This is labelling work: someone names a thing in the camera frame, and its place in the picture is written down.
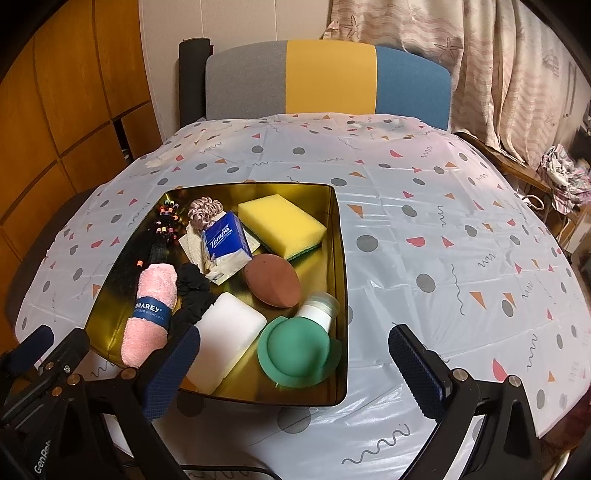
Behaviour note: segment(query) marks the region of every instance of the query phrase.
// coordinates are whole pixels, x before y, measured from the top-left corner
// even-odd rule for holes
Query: brown makeup sponge
[[[300,301],[300,279],[294,267],[277,255],[255,255],[244,267],[244,277],[252,294],[266,304],[287,308]]]

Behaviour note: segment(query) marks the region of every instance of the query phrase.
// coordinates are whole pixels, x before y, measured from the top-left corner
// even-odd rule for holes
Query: beige cloth
[[[451,131],[534,169],[573,114],[572,77],[591,92],[555,33],[518,0],[334,0],[324,38],[440,63],[452,75]]]

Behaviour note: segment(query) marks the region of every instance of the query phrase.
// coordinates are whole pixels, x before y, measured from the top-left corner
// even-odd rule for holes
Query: gold metal tray
[[[158,202],[165,199],[177,202],[179,214],[184,225],[187,224],[186,211],[192,200],[209,196],[220,200],[226,211],[238,211],[238,204],[267,195],[278,193],[305,212],[312,215],[327,227],[327,234],[322,245],[291,262],[298,274],[302,286],[300,304],[291,309],[278,309],[266,305],[254,297],[244,282],[242,272],[238,272],[222,285],[212,284],[216,294],[229,291],[237,298],[261,312],[267,322],[283,315],[292,317],[298,307],[314,291],[326,291],[340,304],[340,312],[329,332],[330,336],[340,340],[343,353],[340,364],[327,380],[309,388],[294,389],[277,386],[263,372],[256,355],[257,341],[247,350],[234,369],[222,381],[216,391],[210,395],[223,400],[241,401],[257,404],[285,406],[333,406],[340,403],[347,390],[348,360],[348,308],[345,277],[345,250],[340,233],[339,208],[335,191],[327,185],[299,183],[234,183],[218,184],[167,192]],[[132,238],[141,230],[147,229],[157,215],[156,205],[142,220]],[[178,267],[188,259],[182,247],[173,247],[171,262]],[[255,253],[263,253],[263,247]],[[117,265],[109,273],[95,305],[90,312],[86,331],[90,336],[92,348],[111,362],[123,366],[121,361],[121,342],[125,322],[132,313],[134,298],[122,297],[113,286],[117,276]],[[181,389],[195,392],[193,384],[185,378]]]

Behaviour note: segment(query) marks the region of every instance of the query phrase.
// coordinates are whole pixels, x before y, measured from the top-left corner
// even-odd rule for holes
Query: white sponge
[[[196,324],[201,345],[187,373],[196,390],[211,395],[266,324],[262,313],[222,293]]]

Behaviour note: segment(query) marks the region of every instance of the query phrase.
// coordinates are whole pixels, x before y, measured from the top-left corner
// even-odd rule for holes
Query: white patterned sheet
[[[41,323],[56,344],[84,326],[122,246],[164,192],[246,180],[335,188],[349,295],[347,396],[335,407],[296,409],[181,393],[154,422],[179,462],[260,460],[285,480],[400,476],[434,422],[388,353],[396,323],[450,368],[482,380],[521,377],[539,435],[587,390],[591,321],[554,238],[467,143],[391,115],[182,128],[99,187],[58,234],[21,309],[19,340]],[[92,353],[79,371],[95,380],[118,369]],[[449,478],[459,476],[479,425],[474,419]]]

